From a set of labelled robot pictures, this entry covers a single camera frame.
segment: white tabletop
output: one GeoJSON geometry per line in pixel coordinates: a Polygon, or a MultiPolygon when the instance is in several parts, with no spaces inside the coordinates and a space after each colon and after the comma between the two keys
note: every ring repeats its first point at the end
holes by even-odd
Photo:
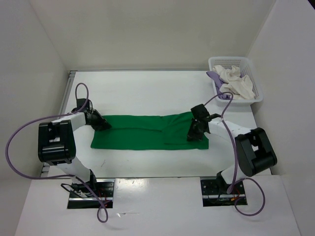
{"type": "MultiPolygon", "coordinates": [[[[190,111],[213,95],[211,79],[205,71],[99,71],[77,72],[73,79],[66,112],[76,107],[75,87],[89,87],[90,100],[102,115],[172,115],[190,111]]],[[[78,97],[86,97],[84,87],[78,97]]],[[[210,113],[221,113],[216,101],[206,106],[210,113]]],[[[231,107],[225,118],[256,128],[250,106],[231,107]]],[[[96,177],[200,177],[215,176],[234,162],[232,145],[215,135],[208,150],[106,150],[91,149],[94,131],[81,127],[74,132],[77,156],[96,177]]],[[[51,167],[49,176],[61,174],[51,167]]],[[[266,170],[262,175],[270,174],[266,170]]]]}
{"type": "MultiPolygon", "coordinates": [[[[33,180],[15,236],[299,236],[281,177],[254,178],[266,195],[265,209],[254,217],[233,206],[203,207],[197,177],[116,179],[106,224],[98,222],[97,209],[66,209],[60,183],[69,179],[33,180]]],[[[248,206],[239,208],[253,213],[261,193],[249,180],[244,187],[248,206]]]]}

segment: green towel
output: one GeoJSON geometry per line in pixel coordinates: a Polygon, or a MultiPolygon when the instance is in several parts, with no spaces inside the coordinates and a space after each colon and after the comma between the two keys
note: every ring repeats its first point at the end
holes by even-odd
{"type": "Polygon", "coordinates": [[[91,148],[118,150],[208,149],[209,141],[187,141],[191,112],[170,116],[104,116],[111,129],[95,131],[91,148]]]}

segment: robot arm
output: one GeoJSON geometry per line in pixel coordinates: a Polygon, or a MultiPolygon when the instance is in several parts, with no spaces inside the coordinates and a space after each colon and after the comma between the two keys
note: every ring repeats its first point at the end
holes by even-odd
{"type": "MultiPolygon", "coordinates": [[[[191,109],[193,119],[189,132],[188,141],[201,140],[205,132],[218,135],[227,141],[230,136],[221,116],[210,115],[203,104],[191,109]]],[[[238,156],[238,171],[236,181],[245,177],[254,176],[277,163],[277,157],[272,149],[266,132],[262,128],[250,130],[225,121],[234,138],[238,156]]],[[[226,192],[232,183],[234,175],[234,165],[217,174],[217,182],[222,192],[226,192]]]]}
{"type": "MultiPolygon", "coordinates": [[[[38,158],[51,166],[57,166],[63,172],[82,179],[92,189],[95,189],[96,178],[92,170],[86,168],[76,157],[76,147],[73,132],[83,125],[90,125],[94,130],[105,130],[111,125],[97,110],[91,108],[88,101],[81,109],[85,99],[77,99],[77,107],[73,114],[52,122],[41,123],[38,129],[38,158]]],[[[72,178],[77,186],[82,185],[72,178]]]]}

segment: white basket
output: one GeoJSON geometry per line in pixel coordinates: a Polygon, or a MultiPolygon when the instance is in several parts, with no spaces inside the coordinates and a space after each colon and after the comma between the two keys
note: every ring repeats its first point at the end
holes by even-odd
{"type": "MultiPolygon", "coordinates": [[[[256,76],[256,71],[255,68],[252,64],[252,62],[248,58],[243,58],[243,57],[212,57],[209,58],[209,68],[212,71],[212,67],[215,65],[221,65],[225,69],[231,69],[232,66],[237,66],[241,69],[241,77],[248,75],[252,81],[252,91],[255,93],[255,98],[252,100],[233,100],[231,105],[240,105],[240,106],[246,106],[250,105],[254,102],[261,102],[263,99],[263,94],[261,91],[261,88],[259,84],[257,83],[257,76],[256,76]]],[[[214,80],[212,80],[212,85],[213,89],[215,91],[215,95],[217,95],[217,89],[216,89],[216,83],[214,80]]],[[[216,100],[219,102],[221,105],[226,105],[229,100],[224,100],[216,97],[216,100]]]]}

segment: purple cloth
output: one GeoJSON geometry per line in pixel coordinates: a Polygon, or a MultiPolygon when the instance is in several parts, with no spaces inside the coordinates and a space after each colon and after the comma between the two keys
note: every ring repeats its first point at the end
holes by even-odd
{"type": "MultiPolygon", "coordinates": [[[[223,84],[225,84],[225,82],[223,82],[222,80],[220,80],[220,76],[214,72],[214,71],[207,71],[206,74],[214,80],[215,84],[216,84],[216,89],[217,89],[217,94],[221,93],[220,92],[220,88],[223,84]]],[[[218,96],[218,98],[220,99],[224,99],[224,100],[229,100],[230,99],[230,95],[227,94],[221,94],[218,96]]]]}

